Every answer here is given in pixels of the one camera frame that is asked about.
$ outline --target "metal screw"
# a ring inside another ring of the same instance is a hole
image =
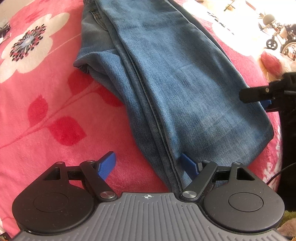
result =
[[[111,191],[101,192],[100,197],[104,199],[110,199],[115,197],[115,193]]]
[[[182,196],[185,198],[195,198],[197,194],[194,191],[185,191],[182,193]]]

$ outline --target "blue gripper pad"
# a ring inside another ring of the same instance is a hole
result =
[[[184,153],[180,156],[179,160],[181,162],[182,168],[187,173],[187,175],[190,177],[190,179],[193,181],[197,177],[197,175],[199,174],[199,172],[197,170],[196,163],[194,161],[192,161]]]
[[[260,104],[262,105],[263,109],[266,109],[269,105],[271,105],[271,100],[261,100]]]
[[[109,151],[100,160],[96,168],[98,175],[105,181],[116,164],[116,155],[113,151]]]

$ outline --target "ribbed rubber surface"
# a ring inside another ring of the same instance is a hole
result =
[[[233,234],[214,226],[196,204],[173,193],[134,194],[98,206],[94,215],[65,234],[37,236],[20,232],[14,241],[284,241],[275,230]]]

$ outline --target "blue jeans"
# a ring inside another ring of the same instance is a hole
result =
[[[176,193],[191,179],[183,152],[248,165],[273,137],[260,103],[213,37],[167,0],[85,0],[74,66],[124,102],[137,145]]]

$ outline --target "pink blanket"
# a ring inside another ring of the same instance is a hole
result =
[[[178,3],[204,18],[249,85],[266,84],[255,60],[232,46],[229,30],[194,0]],[[82,9],[82,0],[33,0],[10,20],[12,36],[0,45],[0,228],[12,236],[14,198],[57,161],[78,165],[112,150],[117,164],[107,182],[117,193],[167,191],[137,148],[124,105],[72,66]],[[281,167],[279,116],[269,117],[274,138],[250,165],[264,181]]]

